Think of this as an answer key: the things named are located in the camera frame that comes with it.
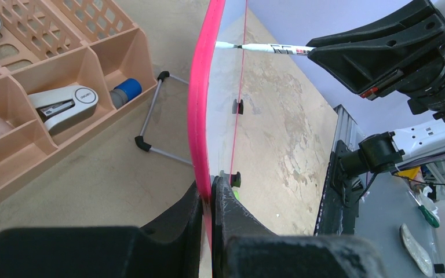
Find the green whiteboard marker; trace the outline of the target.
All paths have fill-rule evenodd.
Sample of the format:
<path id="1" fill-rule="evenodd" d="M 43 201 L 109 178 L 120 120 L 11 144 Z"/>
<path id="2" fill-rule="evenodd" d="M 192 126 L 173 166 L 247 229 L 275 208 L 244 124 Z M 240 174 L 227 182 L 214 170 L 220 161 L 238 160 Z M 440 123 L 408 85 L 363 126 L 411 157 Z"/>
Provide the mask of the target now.
<path id="1" fill-rule="evenodd" d="M 222 41 L 217 41 L 215 47 L 219 49 L 242 49 L 252 52 L 284 54 L 290 56 L 307 56 L 314 50 L 314 47 L 309 46 L 280 45 L 275 43 L 248 43 L 236 45 Z"/>

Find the green marker cap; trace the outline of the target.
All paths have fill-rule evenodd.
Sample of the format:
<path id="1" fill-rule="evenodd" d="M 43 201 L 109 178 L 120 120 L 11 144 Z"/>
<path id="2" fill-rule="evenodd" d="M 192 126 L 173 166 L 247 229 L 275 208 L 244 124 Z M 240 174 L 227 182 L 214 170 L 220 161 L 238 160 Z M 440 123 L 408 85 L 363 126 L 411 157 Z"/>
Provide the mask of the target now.
<path id="1" fill-rule="evenodd" d="M 233 191 L 233 193 L 234 193 L 235 198 L 236 198 L 237 200 L 240 200 L 239 192 L 238 192 L 238 191 Z"/>

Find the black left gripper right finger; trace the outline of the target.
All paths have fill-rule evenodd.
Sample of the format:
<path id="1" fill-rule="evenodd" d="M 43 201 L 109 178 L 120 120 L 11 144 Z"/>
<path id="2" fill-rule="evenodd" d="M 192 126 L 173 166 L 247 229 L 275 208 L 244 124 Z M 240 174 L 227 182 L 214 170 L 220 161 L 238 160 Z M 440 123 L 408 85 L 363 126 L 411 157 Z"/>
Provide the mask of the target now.
<path id="1" fill-rule="evenodd" d="M 378 251 L 355 236 L 279 236 L 216 176 L 211 188 L 213 277 L 387 277 Z"/>

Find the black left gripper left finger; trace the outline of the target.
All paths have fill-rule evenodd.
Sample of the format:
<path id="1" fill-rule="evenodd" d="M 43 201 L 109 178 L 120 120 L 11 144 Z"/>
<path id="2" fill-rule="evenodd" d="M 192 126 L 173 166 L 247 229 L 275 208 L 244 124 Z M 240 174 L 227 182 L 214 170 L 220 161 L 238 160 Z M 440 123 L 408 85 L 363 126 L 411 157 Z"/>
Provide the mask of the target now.
<path id="1" fill-rule="evenodd" d="M 40 227 L 0 232 L 0 277 L 197 277 L 202 202 L 191 185 L 142 227 Z"/>

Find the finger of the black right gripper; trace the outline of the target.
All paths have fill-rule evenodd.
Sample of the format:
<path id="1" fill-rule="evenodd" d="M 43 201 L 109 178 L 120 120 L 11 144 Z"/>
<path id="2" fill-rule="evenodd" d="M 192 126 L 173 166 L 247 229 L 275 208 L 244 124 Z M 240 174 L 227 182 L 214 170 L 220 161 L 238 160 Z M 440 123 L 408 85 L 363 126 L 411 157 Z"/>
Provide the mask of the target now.
<path id="1" fill-rule="evenodd" d="M 411 1 L 353 30 L 314 38 L 308 58 L 354 94 L 385 92 L 432 61 L 445 42 L 445 17 L 431 1 Z"/>

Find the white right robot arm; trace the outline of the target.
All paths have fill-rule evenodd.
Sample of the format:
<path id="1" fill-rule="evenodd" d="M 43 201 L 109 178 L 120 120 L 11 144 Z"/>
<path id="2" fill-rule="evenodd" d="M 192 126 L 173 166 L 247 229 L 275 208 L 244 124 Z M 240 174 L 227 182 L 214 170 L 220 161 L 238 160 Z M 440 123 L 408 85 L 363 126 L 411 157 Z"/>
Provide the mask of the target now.
<path id="1" fill-rule="evenodd" d="M 372 135 L 355 151 L 338 143 L 333 163 L 342 176 L 383 173 L 445 154 L 445 1 L 411 1 L 308 46 L 310 60 L 361 98 L 399 92 L 412 114 L 433 113 L 431 122 Z"/>

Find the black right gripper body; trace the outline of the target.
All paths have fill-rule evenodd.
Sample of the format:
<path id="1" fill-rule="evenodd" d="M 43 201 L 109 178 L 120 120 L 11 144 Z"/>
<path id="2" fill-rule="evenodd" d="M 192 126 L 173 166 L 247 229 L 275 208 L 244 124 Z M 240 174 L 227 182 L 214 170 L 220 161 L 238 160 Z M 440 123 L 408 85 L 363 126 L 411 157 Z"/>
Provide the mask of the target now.
<path id="1" fill-rule="evenodd" d="M 445 122 L 445 43 L 407 69 L 407 75 L 374 85 L 361 98 L 374 100 L 397 91 L 408 97 L 412 114 L 432 111 L 434 119 Z"/>

